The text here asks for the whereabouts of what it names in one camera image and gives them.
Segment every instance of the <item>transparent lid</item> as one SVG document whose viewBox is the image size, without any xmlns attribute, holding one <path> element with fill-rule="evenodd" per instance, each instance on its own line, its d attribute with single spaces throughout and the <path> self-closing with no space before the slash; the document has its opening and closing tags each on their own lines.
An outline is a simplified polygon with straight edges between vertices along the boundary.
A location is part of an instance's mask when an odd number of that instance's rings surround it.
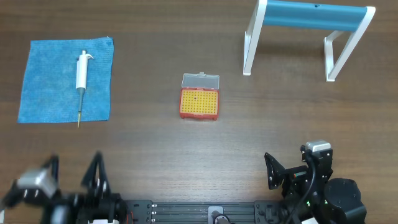
<svg viewBox="0 0 398 224">
<path fill-rule="evenodd" d="M 182 78 L 182 88 L 206 88 L 218 90 L 220 84 L 219 75 L 206 75 L 203 72 L 199 74 L 185 73 Z"/>
</svg>

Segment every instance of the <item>blue towel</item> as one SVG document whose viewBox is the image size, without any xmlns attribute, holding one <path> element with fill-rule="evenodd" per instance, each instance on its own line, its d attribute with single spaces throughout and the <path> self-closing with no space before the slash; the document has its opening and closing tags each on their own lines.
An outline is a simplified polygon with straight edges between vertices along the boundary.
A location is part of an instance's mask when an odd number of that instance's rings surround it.
<svg viewBox="0 0 398 224">
<path fill-rule="evenodd" d="M 77 122 L 76 63 L 82 50 L 94 59 L 88 61 L 81 121 L 109 119 L 113 39 L 33 40 L 18 123 Z"/>
</svg>

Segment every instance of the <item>blue panel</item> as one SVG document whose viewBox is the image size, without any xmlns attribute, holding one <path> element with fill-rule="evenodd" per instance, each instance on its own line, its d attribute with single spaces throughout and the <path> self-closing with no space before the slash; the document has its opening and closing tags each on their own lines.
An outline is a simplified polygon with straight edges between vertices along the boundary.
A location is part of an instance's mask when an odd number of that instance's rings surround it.
<svg viewBox="0 0 398 224">
<path fill-rule="evenodd" d="M 366 7 L 268 0 L 263 25 L 355 32 Z"/>
</svg>

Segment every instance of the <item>white frame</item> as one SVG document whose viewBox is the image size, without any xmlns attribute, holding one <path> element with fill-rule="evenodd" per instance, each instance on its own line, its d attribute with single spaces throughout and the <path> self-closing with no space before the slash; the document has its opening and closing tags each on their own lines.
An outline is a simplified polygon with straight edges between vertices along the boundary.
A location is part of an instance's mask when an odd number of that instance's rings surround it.
<svg viewBox="0 0 398 224">
<path fill-rule="evenodd" d="M 256 7 L 254 8 L 253 15 L 250 19 L 248 29 L 244 33 L 244 52 L 243 52 L 243 75 L 251 74 L 251 67 L 253 65 L 254 55 L 256 53 L 257 44 L 259 42 L 262 23 L 264 22 L 264 16 L 266 15 L 267 0 L 258 0 Z M 337 62 L 334 64 L 333 59 L 333 44 L 332 42 L 339 37 L 343 31 L 334 31 L 328 37 L 323 39 L 325 48 L 325 73 L 326 81 L 334 82 L 338 73 L 340 72 L 343 65 L 346 63 L 349 55 L 354 50 L 356 44 L 365 33 L 369 23 L 372 21 L 373 15 L 376 12 L 375 7 L 367 6 L 367 11 L 364 19 L 358 26 L 355 32 L 352 32 L 347 44 L 344 47 L 341 55 Z"/>
</svg>

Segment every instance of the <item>wooden surface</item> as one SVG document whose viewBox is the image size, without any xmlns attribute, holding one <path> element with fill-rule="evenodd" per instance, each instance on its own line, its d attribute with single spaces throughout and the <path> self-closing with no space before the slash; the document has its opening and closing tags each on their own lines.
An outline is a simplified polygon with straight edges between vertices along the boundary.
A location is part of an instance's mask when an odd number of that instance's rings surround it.
<svg viewBox="0 0 398 224">
<path fill-rule="evenodd" d="M 334 148 L 333 177 L 358 183 L 366 223 L 397 223 L 398 1 L 318 2 L 376 7 L 334 83 L 324 74 L 330 32 L 320 30 L 263 27 L 252 75 L 242 75 L 255 0 L 0 1 L 0 195 L 53 152 L 61 188 L 78 190 L 102 151 L 112 190 L 125 199 L 278 200 L 280 191 L 267 188 L 264 153 L 299 166 L 300 145 L 325 139 Z M 30 41 L 104 36 L 115 47 L 110 120 L 79 130 L 17 124 Z M 218 121 L 180 119 L 186 72 L 220 75 Z M 21 206 L 6 221 L 40 216 Z"/>
</svg>

